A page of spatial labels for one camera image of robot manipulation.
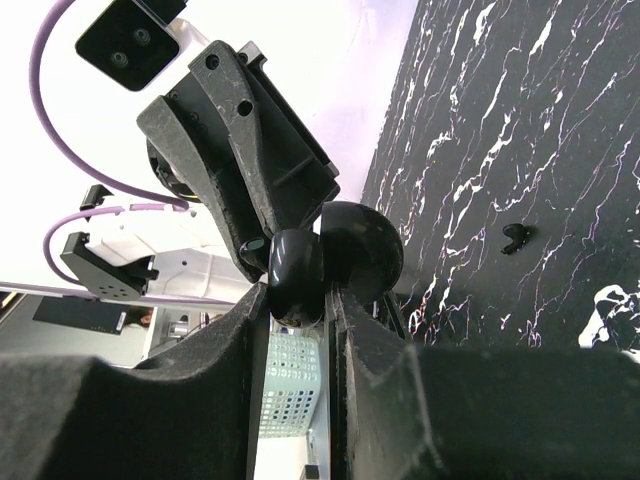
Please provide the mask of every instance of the plastic basket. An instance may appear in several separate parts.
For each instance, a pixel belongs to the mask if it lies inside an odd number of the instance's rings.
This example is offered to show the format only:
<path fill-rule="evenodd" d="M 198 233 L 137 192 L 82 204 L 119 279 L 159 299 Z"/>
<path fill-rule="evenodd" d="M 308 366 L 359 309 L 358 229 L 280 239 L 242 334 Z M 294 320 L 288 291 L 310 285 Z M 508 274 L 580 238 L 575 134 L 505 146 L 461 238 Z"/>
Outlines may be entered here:
<path fill-rule="evenodd" d="M 306 435 L 321 386 L 318 342 L 311 338 L 272 333 L 259 437 Z"/>

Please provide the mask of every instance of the screw hole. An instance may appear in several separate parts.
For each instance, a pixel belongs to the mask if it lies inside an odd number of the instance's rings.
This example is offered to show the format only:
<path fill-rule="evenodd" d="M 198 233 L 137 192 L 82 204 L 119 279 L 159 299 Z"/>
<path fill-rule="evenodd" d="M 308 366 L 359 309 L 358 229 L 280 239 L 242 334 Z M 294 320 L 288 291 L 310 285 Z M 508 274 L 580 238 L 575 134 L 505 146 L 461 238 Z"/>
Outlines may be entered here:
<path fill-rule="evenodd" d="M 253 104 L 248 100 L 243 100 L 242 102 L 240 102 L 240 105 L 238 105 L 238 113 L 241 117 L 246 117 L 251 113 L 252 110 Z"/>
<path fill-rule="evenodd" d="M 151 35 L 144 28 L 139 28 L 135 32 L 133 32 L 133 38 L 136 43 L 142 47 L 146 47 L 151 42 Z"/>
<path fill-rule="evenodd" d="M 209 55 L 204 63 L 209 70 L 215 70 L 220 66 L 220 57 L 217 55 Z"/>
<path fill-rule="evenodd" d="M 115 52 L 111 54 L 111 64 L 116 68 L 127 68 L 129 65 L 129 57 L 122 52 Z"/>

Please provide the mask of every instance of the purple cable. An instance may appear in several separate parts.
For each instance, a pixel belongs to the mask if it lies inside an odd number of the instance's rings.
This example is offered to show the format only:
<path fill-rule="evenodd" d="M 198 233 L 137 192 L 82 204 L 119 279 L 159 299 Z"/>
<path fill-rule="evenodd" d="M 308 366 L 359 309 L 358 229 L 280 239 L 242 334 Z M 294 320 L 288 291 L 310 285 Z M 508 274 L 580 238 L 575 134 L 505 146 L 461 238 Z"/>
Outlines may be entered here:
<path fill-rule="evenodd" d="M 132 211 L 141 211 L 141 210 L 164 210 L 165 206 L 161 203 L 141 203 L 131 205 Z M 62 220 L 57 221 L 46 233 L 44 239 L 42 240 L 42 250 L 44 252 L 44 258 L 47 261 L 47 265 L 49 268 L 53 270 L 53 272 L 58 275 L 61 279 L 66 280 L 69 283 L 73 283 L 74 285 L 81 285 L 78 280 L 75 278 L 71 278 L 69 275 L 64 273 L 62 270 L 58 268 L 56 263 L 53 260 L 53 255 L 51 255 L 51 239 L 53 235 L 64 225 L 67 223 L 73 222 L 75 220 L 80 220 L 81 218 L 87 217 L 97 217 L 100 215 L 113 215 L 116 213 L 124 212 L 124 207 L 104 207 L 104 208 L 92 208 L 90 210 L 83 210 L 82 212 L 77 212 L 68 217 L 63 218 Z"/>
<path fill-rule="evenodd" d="M 173 207 L 174 210 L 180 211 L 182 210 L 180 207 Z M 138 204 L 133 204 L 130 206 L 130 210 L 131 211 L 150 211 L 150 210 L 156 210 L 156 211 L 163 211 L 165 209 L 165 205 L 162 205 L 160 203 L 138 203 Z M 114 207 L 103 207 L 103 208 L 93 208 L 91 210 L 84 210 L 82 212 L 77 212 L 74 213 L 72 215 L 69 215 L 66 218 L 63 218 L 62 220 L 59 220 L 58 222 L 56 222 L 50 229 L 49 231 L 47 231 L 46 235 L 44 236 L 44 240 L 42 241 L 42 249 L 44 252 L 44 258 L 47 261 L 47 264 L 49 265 L 49 268 L 51 268 L 51 270 L 53 270 L 53 272 L 58 275 L 61 279 L 69 282 L 69 283 L 73 283 L 74 285 L 80 285 L 82 286 L 82 283 L 80 283 L 78 280 L 76 280 L 75 278 L 72 278 L 70 276 L 68 276 L 67 274 L 65 274 L 62 270 L 60 270 L 60 268 L 58 268 L 58 266 L 56 265 L 55 261 L 53 260 L 53 256 L 51 255 L 51 239 L 53 238 L 53 235 L 64 225 L 66 225 L 67 223 L 71 223 L 75 220 L 80 220 L 82 218 L 87 218 L 87 217 L 97 217 L 100 215 L 112 215 L 112 214 L 116 214 L 116 213 L 122 213 L 125 211 L 124 207 L 119 207 L 119 206 L 114 206 Z M 89 292 L 78 292 L 81 296 L 90 296 L 90 297 L 94 297 L 97 298 L 97 296 L 93 295 L 92 293 Z M 144 300 L 147 301 L 158 301 L 158 302 L 163 302 L 163 303 L 192 303 L 192 304 L 203 304 L 203 305 L 217 305 L 217 304 L 227 304 L 227 302 L 217 302 L 215 300 L 204 300 L 204 299 L 184 299 L 184 300 L 180 300 L 180 299 L 163 299 L 163 298 L 159 298 L 159 297 L 152 297 L 152 296 L 145 296 L 143 297 Z"/>
<path fill-rule="evenodd" d="M 64 15 L 69 7 L 73 5 L 73 2 L 75 2 L 75 0 L 57 0 L 55 2 L 51 10 L 49 10 L 49 13 L 45 17 L 44 21 L 42 22 L 42 25 L 40 25 L 40 29 L 38 30 L 36 38 L 33 42 L 33 47 L 31 48 L 31 57 L 29 60 L 29 90 L 31 92 L 31 102 L 33 104 L 33 108 L 38 115 L 38 119 L 40 120 L 42 128 L 44 128 L 45 132 L 47 132 L 47 135 L 58 148 L 58 150 L 60 150 L 69 160 L 71 160 L 71 162 L 76 167 L 78 167 L 80 170 L 90 175 L 91 177 L 95 178 L 100 183 L 104 183 L 108 187 L 112 187 L 115 190 L 119 190 L 129 195 L 145 198 L 147 200 L 152 200 L 155 202 L 163 202 L 182 208 L 187 208 L 188 203 L 184 200 L 142 190 L 140 188 L 136 188 L 131 185 L 119 182 L 118 180 L 115 180 L 111 177 L 108 177 L 104 173 L 99 172 L 84 160 L 82 160 L 71 149 L 71 147 L 66 144 L 66 142 L 62 139 L 62 137 L 60 137 L 60 134 L 53 126 L 53 123 L 51 123 L 51 119 L 49 118 L 47 110 L 44 107 L 44 102 L 42 100 L 42 91 L 40 88 L 40 68 L 42 66 L 42 56 L 44 54 L 44 49 L 47 45 L 49 37 L 51 36 L 51 32 L 53 31 L 62 15 Z"/>

